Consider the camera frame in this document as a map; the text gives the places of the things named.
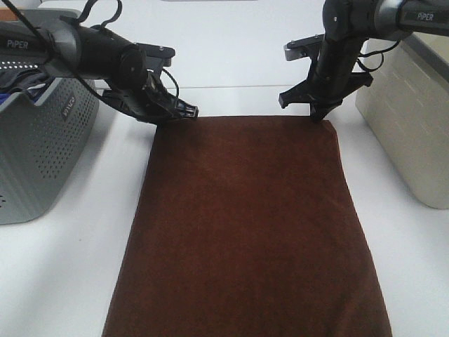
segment black robotic arm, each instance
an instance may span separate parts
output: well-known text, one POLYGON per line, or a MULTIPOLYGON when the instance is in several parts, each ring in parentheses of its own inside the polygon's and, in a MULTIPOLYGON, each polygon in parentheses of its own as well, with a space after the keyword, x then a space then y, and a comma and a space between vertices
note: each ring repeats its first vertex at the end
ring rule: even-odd
POLYGON ((135 44, 107 29, 106 24, 118 18, 120 0, 113 19, 93 27, 82 26, 96 1, 89 0, 79 18, 61 17, 40 27, 25 27, 26 18, 0 22, 0 54, 20 64, 39 65, 54 77, 76 77, 81 82, 104 79, 110 90, 98 96, 101 101, 139 121, 162 124, 171 119, 195 119, 198 108, 178 97, 178 87, 176 95, 170 94, 160 79, 175 51, 135 44))
POLYGON ((343 99, 373 78, 353 72, 363 44, 369 38, 400 41, 412 32, 449 36, 446 0, 326 0, 326 33, 292 41, 285 47, 288 61, 310 57, 307 79, 281 93, 282 108, 309 103, 314 121, 322 120, 343 99))

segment grey plastic basket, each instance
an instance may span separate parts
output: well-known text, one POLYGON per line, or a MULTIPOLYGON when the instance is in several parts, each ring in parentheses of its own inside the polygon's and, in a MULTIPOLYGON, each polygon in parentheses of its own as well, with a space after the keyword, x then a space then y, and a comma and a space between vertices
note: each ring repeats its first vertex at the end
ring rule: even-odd
POLYGON ((28 221, 51 207, 97 112, 98 100, 75 79, 55 79, 36 103, 14 93, 0 105, 0 224, 28 221))

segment brown cloth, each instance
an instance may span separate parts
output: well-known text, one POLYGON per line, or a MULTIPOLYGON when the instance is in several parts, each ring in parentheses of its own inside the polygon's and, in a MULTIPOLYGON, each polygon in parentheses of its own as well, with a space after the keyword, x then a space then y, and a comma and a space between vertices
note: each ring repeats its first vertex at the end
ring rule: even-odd
POLYGON ((104 336, 391 336, 331 124, 158 128, 104 336))

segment beige box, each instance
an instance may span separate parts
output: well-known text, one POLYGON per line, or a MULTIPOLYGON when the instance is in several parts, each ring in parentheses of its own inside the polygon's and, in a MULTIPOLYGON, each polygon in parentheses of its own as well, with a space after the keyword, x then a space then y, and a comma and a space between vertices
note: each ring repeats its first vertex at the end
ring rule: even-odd
MULTIPOLYGON (((391 42, 370 40, 368 50, 391 42)), ((449 209, 449 38, 414 34, 385 54, 356 106, 413 194, 449 209)), ((380 57, 364 60, 376 67, 380 57)))

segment white table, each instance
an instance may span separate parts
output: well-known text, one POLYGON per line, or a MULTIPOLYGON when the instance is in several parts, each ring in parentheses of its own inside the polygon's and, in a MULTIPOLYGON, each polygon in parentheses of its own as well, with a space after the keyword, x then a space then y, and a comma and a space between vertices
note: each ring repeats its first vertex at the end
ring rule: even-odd
MULTIPOLYGON (((286 62, 282 47, 322 32, 322 4, 316 2, 125 0, 122 18, 110 28, 133 41, 176 48, 171 70, 184 88, 181 97, 198 104, 201 116, 304 115, 307 106, 282 110, 277 103, 309 66, 286 62)), ((43 6, 81 10, 83 4, 43 6)), ((114 6, 95 5, 87 25, 108 18, 114 6)), ((449 211, 429 209, 411 195, 354 96, 329 120, 394 336, 446 337, 449 211)), ((154 132, 101 105, 54 207, 38 220, 0 227, 0 336, 101 335, 154 132)))

